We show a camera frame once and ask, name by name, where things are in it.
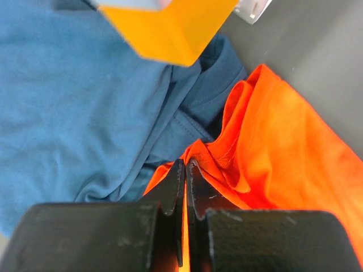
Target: folded cloth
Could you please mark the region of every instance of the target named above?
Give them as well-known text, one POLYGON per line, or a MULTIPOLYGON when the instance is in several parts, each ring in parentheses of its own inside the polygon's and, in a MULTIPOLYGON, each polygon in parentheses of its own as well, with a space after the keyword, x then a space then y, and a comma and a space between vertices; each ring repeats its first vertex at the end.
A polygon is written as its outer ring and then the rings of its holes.
MULTIPOLYGON (((228 97, 222 133, 181 156, 241 209, 322 210, 342 222, 363 266, 363 162, 265 65, 228 97)), ((170 169, 160 166, 146 192, 170 169)))
POLYGON ((205 128, 245 76, 222 36, 170 66, 140 59, 80 0, 4 1, 0 232, 36 203, 137 199, 156 166, 213 140, 205 128))

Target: garment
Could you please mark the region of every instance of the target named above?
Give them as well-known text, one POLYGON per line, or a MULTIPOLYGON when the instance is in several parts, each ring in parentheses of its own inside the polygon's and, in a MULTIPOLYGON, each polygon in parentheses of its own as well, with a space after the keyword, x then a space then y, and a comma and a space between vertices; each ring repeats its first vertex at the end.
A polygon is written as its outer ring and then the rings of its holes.
MULTIPOLYGON (((323 210, 342 222, 363 265, 363 162, 312 107, 265 65, 239 82, 222 133, 181 156, 241 209, 323 210)), ((147 193, 167 173, 160 166, 147 193)))
POLYGON ((213 140, 245 76, 223 36, 171 66, 140 59, 81 0, 2 1, 0 232, 36 203, 137 199, 158 165, 213 140))

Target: orange fabric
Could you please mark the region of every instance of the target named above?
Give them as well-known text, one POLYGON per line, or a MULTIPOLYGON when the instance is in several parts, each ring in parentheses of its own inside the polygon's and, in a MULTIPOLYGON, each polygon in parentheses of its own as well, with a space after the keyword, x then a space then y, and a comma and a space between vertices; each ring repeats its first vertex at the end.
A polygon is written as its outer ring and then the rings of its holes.
MULTIPOLYGON (((265 65, 226 102, 222 133, 181 157, 241 209, 324 210, 347 230, 363 265, 363 162, 265 65)), ((147 192, 170 169, 162 165, 147 192)))

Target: blue cloth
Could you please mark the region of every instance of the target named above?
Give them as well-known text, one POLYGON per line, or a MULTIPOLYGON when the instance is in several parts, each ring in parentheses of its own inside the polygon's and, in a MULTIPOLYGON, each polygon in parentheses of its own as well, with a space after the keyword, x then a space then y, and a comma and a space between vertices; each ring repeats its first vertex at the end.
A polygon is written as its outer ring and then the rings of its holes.
POLYGON ((217 36, 191 67, 140 59, 79 0, 1 1, 0 231, 43 202, 138 199, 246 72, 217 36))

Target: yellow box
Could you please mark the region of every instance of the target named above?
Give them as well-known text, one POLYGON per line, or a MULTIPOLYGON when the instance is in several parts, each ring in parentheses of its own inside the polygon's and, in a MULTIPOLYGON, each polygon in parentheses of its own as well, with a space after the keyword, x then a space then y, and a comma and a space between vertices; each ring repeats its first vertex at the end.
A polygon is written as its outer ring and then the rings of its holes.
POLYGON ((99 6, 143 58, 190 66, 237 5, 238 0, 173 0, 160 11, 99 6))

